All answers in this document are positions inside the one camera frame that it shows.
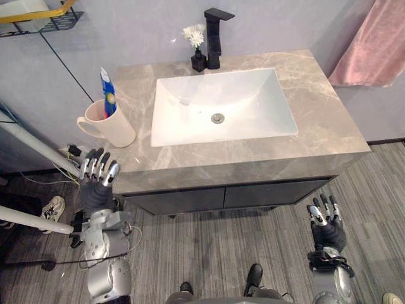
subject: sink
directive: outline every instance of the sink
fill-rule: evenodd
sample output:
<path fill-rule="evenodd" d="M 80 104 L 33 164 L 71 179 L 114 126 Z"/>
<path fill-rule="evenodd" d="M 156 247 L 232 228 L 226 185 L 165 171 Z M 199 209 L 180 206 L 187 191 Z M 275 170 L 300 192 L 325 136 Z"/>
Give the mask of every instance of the sink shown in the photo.
<path fill-rule="evenodd" d="M 297 133 L 274 68 L 156 81 L 152 147 Z"/>

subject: robotic arm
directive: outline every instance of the robotic arm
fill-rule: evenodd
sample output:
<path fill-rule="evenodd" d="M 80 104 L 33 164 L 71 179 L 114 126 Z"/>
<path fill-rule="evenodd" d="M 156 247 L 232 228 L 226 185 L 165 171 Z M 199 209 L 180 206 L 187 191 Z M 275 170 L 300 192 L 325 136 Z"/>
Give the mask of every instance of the robotic arm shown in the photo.
<path fill-rule="evenodd" d="M 120 171 L 113 160 L 107 171 L 109 153 L 101 148 L 88 153 L 80 171 L 80 200 L 84 212 L 90 215 L 82 226 L 80 239 L 85 243 L 88 289 L 92 304 L 130 304 L 132 287 L 128 253 L 128 235 L 131 233 L 131 213 L 115 211 L 112 184 Z M 325 195 L 321 200 L 326 217 L 320 211 L 317 198 L 307 206 L 315 251 L 308 253 L 309 267 L 314 274 L 314 304 L 352 304 L 354 297 L 350 278 L 353 269 L 340 252 L 346 245 L 346 234 L 340 217 L 338 204 L 333 196 L 330 203 Z M 199 300 L 192 303 L 240 303 L 240 299 Z M 246 303 L 286 303 L 268 299 L 244 298 Z"/>
<path fill-rule="evenodd" d="M 317 198 L 313 200 L 314 205 L 307 206 L 315 244 L 315 251 L 308 253 L 309 267 L 313 272 L 315 284 L 316 296 L 313 303 L 350 304 L 354 301 L 350 283 L 354 271 L 346 259 L 340 256 L 346 245 L 346 234 L 336 199 L 333 195 L 329 199 L 332 214 L 327 197 L 321 194 L 326 218 L 320 211 Z"/>
<path fill-rule="evenodd" d="M 132 216 L 130 212 L 114 212 L 112 185 L 120 165 L 113 160 L 104 172 L 109 153 L 101 158 L 103 153 L 102 148 L 90 151 L 80 171 L 80 201 L 90 215 L 80 235 L 89 270 L 87 287 L 92 304 L 130 304 L 131 270 L 125 255 Z"/>

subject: shoe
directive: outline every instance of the shoe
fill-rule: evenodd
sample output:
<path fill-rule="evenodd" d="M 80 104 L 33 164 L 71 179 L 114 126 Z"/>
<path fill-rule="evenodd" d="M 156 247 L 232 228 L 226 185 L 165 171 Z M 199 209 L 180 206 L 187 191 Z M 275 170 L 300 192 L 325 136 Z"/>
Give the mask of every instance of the shoe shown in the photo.
<path fill-rule="evenodd" d="M 190 294 L 194 295 L 194 293 L 192 292 L 191 284 L 189 282 L 183 282 L 180 285 L 180 291 L 188 291 Z"/>
<path fill-rule="evenodd" d="M 247 274 L 246 279 L 246 286 L 245 291 L 243 292 L 243 296 L 252 296 L 250 293 L 251 287 L 259 288 L 261 277 L 263 276 L 263 268 L 261 268 L 260 264 L 253 264 L 249 273 Z"/>
<path fill-rule="evenodd" d="M 65 210 L 65 200 L 61 196 L 54 196 L 49 202 L 49 204 L 46 205 L 44 208 L 42 208 L 42 213 L 40 217 L 57 222 L 64 210 Z M 42 233 L 44 234 L 49 234 L 52 232 L 50 230 L 41 230 L 41 229 L 40 231 L 42 231 Z"/>
<path fill-rule="evenodd" d="M 13 228 L 14 225 L 15 223 L 0 220 L 0 227 L 4 230 L 10 230 L 11 228 Z"/>
<path fill-rule="evenodd" d="M 404 304 L 400 298 L 393 293 L 385 293 L 382 296 L 382 304 Z"/>

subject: white mug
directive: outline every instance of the white mug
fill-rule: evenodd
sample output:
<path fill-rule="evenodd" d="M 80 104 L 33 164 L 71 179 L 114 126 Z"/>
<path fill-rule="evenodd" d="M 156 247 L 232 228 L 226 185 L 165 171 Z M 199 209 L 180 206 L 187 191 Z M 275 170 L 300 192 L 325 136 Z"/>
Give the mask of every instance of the white mug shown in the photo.
<path fill-rule="evenodd" d="M 136 137 L 134 128 L 122 113 L 118 102 L 112 116 L 105 118 L 104 100 L 98 100 L 87 108 L 84 117 L 77 118 L 76 123 L 83 132 L 105 138 L 119 148 L 128 146 Z"/>

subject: small black vase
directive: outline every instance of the small black vase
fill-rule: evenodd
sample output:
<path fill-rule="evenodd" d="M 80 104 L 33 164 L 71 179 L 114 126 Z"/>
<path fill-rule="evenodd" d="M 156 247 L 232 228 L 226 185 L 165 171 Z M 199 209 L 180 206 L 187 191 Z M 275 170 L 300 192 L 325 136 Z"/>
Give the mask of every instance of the small black vase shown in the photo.
<path fill-rule="evenodd" d="M 201 54 L 199 49 L 196 49 L 196 53 L 191 58 L 191 65 L 197 72 L 201 72 L 207 67 L 207 57 Z"/>

